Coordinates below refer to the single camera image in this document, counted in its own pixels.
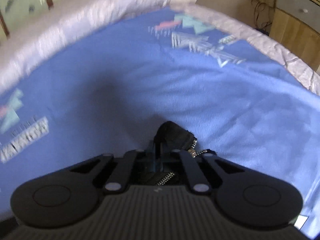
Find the pale lilac quilt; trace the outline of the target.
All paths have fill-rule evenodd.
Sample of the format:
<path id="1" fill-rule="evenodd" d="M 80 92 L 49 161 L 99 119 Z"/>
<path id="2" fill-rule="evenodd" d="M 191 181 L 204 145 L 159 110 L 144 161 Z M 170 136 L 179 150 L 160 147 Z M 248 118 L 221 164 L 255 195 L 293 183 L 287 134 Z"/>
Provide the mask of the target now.
<path id="1" fill-rule="evenodd" d="M 283 65 L 306 89 L 319 93 L 319 75 L 278 42 L 196 0 L 59 0 L 53 9 L 26 23 L 1 46 L 1 92 L 30 75 L 60 50 L 125 17 L 165 6 L 212 24 Z"/>

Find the wooden drawer cabinet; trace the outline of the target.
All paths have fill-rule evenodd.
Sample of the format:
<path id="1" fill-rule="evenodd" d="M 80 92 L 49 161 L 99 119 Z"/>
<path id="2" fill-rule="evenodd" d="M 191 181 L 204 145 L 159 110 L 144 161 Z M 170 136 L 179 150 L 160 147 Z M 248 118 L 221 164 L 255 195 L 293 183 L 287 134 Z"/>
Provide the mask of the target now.
<path id="1" fill-rule="evenodd" d="M 269 37 L 319 71 L 319 1 L 277 0 Z"/>

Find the blue patterned bed sheet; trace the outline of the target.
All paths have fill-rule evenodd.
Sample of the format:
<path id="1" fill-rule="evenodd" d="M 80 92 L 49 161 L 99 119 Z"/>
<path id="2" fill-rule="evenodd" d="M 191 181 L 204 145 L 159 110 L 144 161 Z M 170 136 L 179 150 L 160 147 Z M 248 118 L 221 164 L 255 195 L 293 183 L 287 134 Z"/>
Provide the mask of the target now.
<path id="1" fill-rule="evenodd" d="M 148 148 L 161 123 L 197 148 L 293 184 L 302 231 L 319 234 L 319 77 L 264 35 L 266 49 L 164 8 L 67 46 L 1 95 L 1 219 L 23 182 L 110 152 Z"/>

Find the black pants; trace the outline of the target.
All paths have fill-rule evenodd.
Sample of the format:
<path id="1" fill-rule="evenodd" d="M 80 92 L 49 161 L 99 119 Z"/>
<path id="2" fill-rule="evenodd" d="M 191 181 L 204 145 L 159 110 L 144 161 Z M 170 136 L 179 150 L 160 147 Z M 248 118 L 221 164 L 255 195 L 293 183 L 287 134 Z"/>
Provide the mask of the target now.
<path id="1" fill-rule="evenodd" d="M 210 149 L 196 151 L 197 138 L 190 131 L 172 121 L 161 124 L 153 138 L 152 150 L 148 156 L 146 183 L 152 186 L 179 185 L 183 183 L 184 166 L 178 152 L 196 159 L 206 153 L 216 155 Z"/>

